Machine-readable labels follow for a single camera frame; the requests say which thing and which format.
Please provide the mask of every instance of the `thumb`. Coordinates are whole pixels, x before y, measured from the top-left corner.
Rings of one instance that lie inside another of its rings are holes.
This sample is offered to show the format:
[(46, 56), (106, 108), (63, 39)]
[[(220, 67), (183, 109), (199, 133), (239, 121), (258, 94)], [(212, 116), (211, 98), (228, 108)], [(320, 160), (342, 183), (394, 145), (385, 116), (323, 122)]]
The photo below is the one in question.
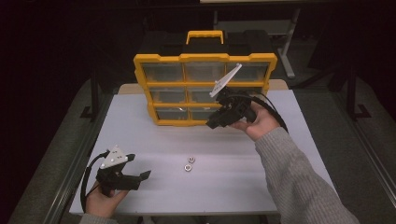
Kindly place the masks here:
[(116, 195), (114, 195), (113, 199), (115, 203), (119, 204), (122, 199), (126, 197), (126, 195), (129, 193), (129, 190), (120, 190)]
[(240, 120), (238, 120), (237, 122), (231, 124), (231, 127), (235, 128), (235, 129), (239, 129), (239, 130), (244, 131), (244, 132), (247, 130), (248, 126), (249, 126), (248, 124), (246, 124), (245, 122), (240, 121)]

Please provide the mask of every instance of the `hex nut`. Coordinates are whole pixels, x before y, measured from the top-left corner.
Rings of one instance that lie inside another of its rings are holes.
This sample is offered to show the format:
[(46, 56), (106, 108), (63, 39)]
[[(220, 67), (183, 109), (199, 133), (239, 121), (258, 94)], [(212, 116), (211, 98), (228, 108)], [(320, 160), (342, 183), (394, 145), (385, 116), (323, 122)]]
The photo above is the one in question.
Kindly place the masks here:
[(189, 162), (190, 162), (190, 163), (195, 162), (195, 158), (194, 158), (194, 157), (189, 157)]

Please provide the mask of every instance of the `white plastic piece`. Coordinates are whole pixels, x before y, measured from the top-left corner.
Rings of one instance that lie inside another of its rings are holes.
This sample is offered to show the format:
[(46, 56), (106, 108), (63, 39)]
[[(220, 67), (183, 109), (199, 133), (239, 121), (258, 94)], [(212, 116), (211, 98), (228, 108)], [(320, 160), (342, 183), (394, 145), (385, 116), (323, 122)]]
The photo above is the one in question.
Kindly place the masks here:
[(106, 169), (108, 167), (112, 167), (127, 161), (128, 157), (125, 156), (119, 146), (114, 146), (113, 149), (111, 149), (110, 153), (108, 153), (100, 168)]
[(213, 91), (209, 93), (210, 97), (214, 97), (216, 94), (218, 94), (219, 91), (221, 91), (228, 84), (228, 82), (231, 80), (231, 78), (233, 78), (233, 76), (235, 76), (235, 74), (239, 71), (239, 69), (241, 67), (242, 67), (242, 64), (237, 63), (236, 67), (233, 70), (231, 70), (231, 72), (229, 72), (227, 75), (225, 75), (219, 81), (215, 81), (216, 85), (215, 85), (215, 88), (213, 88)]

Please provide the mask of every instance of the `yellow organizer box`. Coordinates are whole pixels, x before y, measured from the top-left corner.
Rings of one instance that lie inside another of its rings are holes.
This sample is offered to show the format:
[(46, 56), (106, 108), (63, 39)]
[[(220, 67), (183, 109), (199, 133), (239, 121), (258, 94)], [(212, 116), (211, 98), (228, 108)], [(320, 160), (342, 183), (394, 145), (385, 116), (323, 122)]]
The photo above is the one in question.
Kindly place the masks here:
[(267, 93), (276, 55), (265, 31), (149, 32), (134, 57), (135, 75), (157, 125), (204, 125), (220, 105), (215, 81), (236, 67), (233, 89)]

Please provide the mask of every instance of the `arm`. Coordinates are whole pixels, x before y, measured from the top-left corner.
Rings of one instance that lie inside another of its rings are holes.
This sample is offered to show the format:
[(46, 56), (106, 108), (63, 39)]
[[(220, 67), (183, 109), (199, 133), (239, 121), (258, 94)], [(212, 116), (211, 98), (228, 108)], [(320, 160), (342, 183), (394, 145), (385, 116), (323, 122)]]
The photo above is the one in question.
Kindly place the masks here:
[(281, 222), (359, 223), (268, 111), (258, 105), (252, 109), (258, 115), (254, 123), (238, 121), (233, 127), (255, 141)]
[(112, 190), (110, 197), (102, 194), (100, 185), (96, 182), (92, 192), (88, 195), (86, 214), (82, 216), (80, 224), (117, 224), (117, 221), (110, 219), (114, 215), (119, 203), (126, 197), (129, 190), (121, 190), (117, 194)]

